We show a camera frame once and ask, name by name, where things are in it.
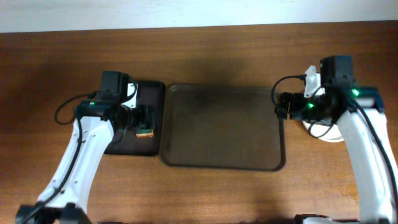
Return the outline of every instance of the dark gray tray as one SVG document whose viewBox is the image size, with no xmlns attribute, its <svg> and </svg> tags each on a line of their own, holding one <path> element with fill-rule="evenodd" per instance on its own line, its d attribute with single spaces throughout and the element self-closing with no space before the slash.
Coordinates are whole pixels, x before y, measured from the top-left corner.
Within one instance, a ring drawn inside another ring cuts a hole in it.
<svg viewBox="0 0 398 224">
<path fill-rule="evenodd" d="M 171 86 L 165 97 L 160 156 L 171 166 L 278 171 L 284 125 L 270 88 Z"/>
</svg>

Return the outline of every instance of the white wall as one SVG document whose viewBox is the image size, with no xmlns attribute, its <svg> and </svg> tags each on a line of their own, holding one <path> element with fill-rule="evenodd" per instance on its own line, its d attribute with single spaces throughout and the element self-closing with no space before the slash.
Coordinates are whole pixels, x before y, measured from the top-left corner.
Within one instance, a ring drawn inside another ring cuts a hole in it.
<svg viewBox="0 0 398 224">
<path fill-rule="evenodd" d="M 398 19 L 398 0 L 0 0 L 0 32 Z"/>
</svg>

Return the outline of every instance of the table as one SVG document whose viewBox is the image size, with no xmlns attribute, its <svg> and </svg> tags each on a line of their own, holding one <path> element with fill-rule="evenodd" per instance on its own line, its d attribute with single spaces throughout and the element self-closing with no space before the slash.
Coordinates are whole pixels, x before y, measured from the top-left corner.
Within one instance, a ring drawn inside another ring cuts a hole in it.
<svg viewBox="0 0 398 224">
<path fill-rule="evenodd" d="M 35 203 L 72 127 L 53 121 L 71 96 L 97 90 L 103 70 L 171 83 L 272 86 L 323 57 L 352 55 L 362 85 L 378 86 L 398 155 L 398 22 L 0 34 L 0 222 Z M 300 91 L 288 80 L 279 91 Z M 64 110 L 61 118 L 71 116 Z M 103 156 L 88 203 L 93 222 L 238 223 L 317 213 L 358 218 L 343 142 L 285 122 L 287 163 L 276 173 L 168 167 L 159 157 Z"/>
</svg>

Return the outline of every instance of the wooden table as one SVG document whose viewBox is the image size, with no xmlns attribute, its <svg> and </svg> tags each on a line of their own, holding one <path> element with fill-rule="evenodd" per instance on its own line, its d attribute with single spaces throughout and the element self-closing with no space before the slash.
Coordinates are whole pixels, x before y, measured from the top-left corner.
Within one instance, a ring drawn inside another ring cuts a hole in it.
<svg viewBox="0 0 398 224">
<path fill-rule="evenodd" d="M 0 222 L 14 223 L 20 204 L 35 203 L 48 184 L 72 128 L 56 125 L 53 112 L 67 98 L 97 90 L 103 70 L 166 84 L 271 86 L 339 54 L 353 56 L 360 84 L 379 87 L 397 156 L 398 22 L 0 34 Z M 300 90 L 298 81 L 279 88 Z M 127 223 L 237 223 L 298 213 L 358 218 L 344 143 L 313 139 L 298 121 L 285 122 L 285 135 L 287 163 L 277 173 L 104 156 L 88 216 Z"/>
</svg>

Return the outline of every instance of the green light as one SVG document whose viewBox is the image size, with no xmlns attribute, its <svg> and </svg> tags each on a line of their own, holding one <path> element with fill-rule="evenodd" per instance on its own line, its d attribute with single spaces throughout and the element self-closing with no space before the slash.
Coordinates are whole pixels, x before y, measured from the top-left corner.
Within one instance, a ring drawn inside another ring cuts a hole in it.
<svg viewBox="0 0 398 224">
<path fill-rule="evenodd" d="M 354 93 L 354 96 L 358 96 L 359 95 L 359 91 L 357 89 L 352 89 L 351 91 Z"/>
</svg>

